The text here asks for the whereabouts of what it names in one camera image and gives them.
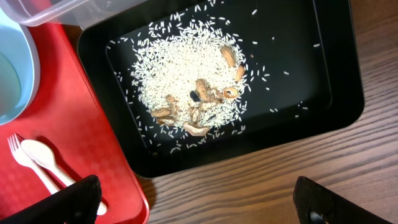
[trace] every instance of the red tray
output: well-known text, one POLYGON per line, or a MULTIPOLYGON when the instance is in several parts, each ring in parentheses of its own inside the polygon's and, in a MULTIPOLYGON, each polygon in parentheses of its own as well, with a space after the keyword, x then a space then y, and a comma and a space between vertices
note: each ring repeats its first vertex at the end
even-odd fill
POLYGON ((90 174, 99 177, 108 212, 96 223, 146 223, 149 206, 144 193, 61 25, 29 30, 39 52, 41 81, 26 111, 0 126, 0 219, 50 195, 34 172, 12 157, 6 138, 18 133, 48 144, 57 163, 75 180, 90 174))

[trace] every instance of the wooden table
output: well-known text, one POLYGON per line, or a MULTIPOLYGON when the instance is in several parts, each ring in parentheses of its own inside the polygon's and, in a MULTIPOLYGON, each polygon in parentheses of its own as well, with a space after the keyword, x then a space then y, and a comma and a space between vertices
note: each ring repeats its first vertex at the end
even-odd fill
POLYGON ((366 97, 359 121, 228 161, 142 179, 149 223, 298 223, 292 193, 300 175, 398 223, 398 1, 351 3, 366 97))

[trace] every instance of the black object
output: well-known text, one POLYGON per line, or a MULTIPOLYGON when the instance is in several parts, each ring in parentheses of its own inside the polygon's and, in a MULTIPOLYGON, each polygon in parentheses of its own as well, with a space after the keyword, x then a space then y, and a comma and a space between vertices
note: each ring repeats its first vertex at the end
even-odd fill
MULTIPOLYGON (((106 46, 120 37, 136 38, 136 32, 147 29, 145 26, 151 21, 169 18, 171 13, 191 7, 184 10, 182 23, 186 23, 198 1, 148 0, 87 28, 79 39, 78 54, 85 72, 137 175, 157 177, 307 138, 346 127, 362 113, 363 89, 349 0, 230 0, 223 6, 217 2, 214 8, 208 6, 207 11, 197 16, 210 14, 230 19, 228 27, 219 22, 216 26, 240 35, 250 70, 256 72, 265 65, 271 76, 267 83, 252 82, 252 92, 246 90, 242 96, 243 101, 248 101, 248 110, 242 115, 245 132, 232 136, 232 130, 241 124, 238 128, 223 126, 222 138, 208 138, 204 145, 172 154, 170 149, 175 147, 175 139, 161 138, 158 134, 156 142, 149 144, 147 138, 141 138, 134 117, 140 115, 140 121, 147 123, 152 118, 142 104, 126 103, 125 88, 131 86, 127 67, 134 63, 131 43, 127 45, 130 41, 121 41, 112 50, 106 50, 106 46), (254 16, 253 9, 258 9, 254 16), (252 40, 259 44, 253 46, 252 40), (322 46, 314 48, 316 43, 322 46), (114 71, 120 71, 125 81, 119 83, 114 71), (270 108, 278 108, 279 112, 271 113, 270 108)), ((199 4, 203 9, 207 3, 199 4)), ((149 131, 160 133, 158 126, 149 131)), ((199 140, 189 137, 183 145, 199 140)))
POLYGON ((301 224, 391 224, 306 177, 297 179, 293 201, 301 224))
POLYGON ((199 98, 199 96, 197 95, 197 93, 196 93, 195 91, 192 91, 192 92, 190 93, 190 96, 191 96, 191 99, 192 99, 194 102, 200 102, 200 98, 199 98))
POLYGON ((100 180, 90 175, 0 221, 0 224, 90 224, 101 202, 100 180))

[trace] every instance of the water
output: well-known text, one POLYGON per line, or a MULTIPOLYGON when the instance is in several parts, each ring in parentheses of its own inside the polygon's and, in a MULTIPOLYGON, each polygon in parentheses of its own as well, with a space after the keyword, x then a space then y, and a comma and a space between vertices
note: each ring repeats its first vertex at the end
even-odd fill
POLYGON ((10 61, 0 53, 0 116, 10 112, 21 97, 21 84, 10 61))

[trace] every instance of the black tray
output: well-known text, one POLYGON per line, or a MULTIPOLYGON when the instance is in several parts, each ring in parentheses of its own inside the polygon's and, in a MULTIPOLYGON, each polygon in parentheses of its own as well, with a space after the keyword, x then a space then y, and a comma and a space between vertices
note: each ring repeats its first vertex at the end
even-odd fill
MULTIPOLYGON (((208 1, 148 0, 87 28, 79 39, 78 54, 129 165, 143 177, 202 166, 343 128, 357 120, 364 108, 348 0, 217 0, 214 7, 208 1), (195 4, 202 9, 197 15, 193 12, 195 4), (254 9, 258 12, 252 16, 254 9), (149 144, 141 137, 134 117, 145 116, 141 119, 148 126, 153 125, 152 118, 138 102, 126 102, 125 89, 132 92, 131 80, 126 81, 130 73, 126 68, 134 62, 131 44, 123 46, 121 41, 113 50, 107 46, 110 40, 133 38, 140 31, 147 34, 145 26, 151 21, 169 21, 170 14, 177 11, 187 12, 184 16, 188 20, 192 14, 195 18, 207 14, 227 17, 231 25, 223 30, 239 33, 244 40, 239 44, 249 70, 262 70, 265 65, 271 76, 266 83, 259 79, 250 83, 252 92, 246 90, 242 96, 248 101, 248 111, 241 116, 242 123, 235 126, 245 125, 245 132, 231 135, 236 128, 229 124, 220 128, 226 133, 221 138, 208 138, 204 145, 170 153, 176 139, 156 138, 149 144), (314 48, 317 43, 322 43, 321 47, 314 48), (277 113, 270 111, 274 108, 278 108, 277 113)), ((159 126, 153 126, 149 136, 159 132, 159 126)))

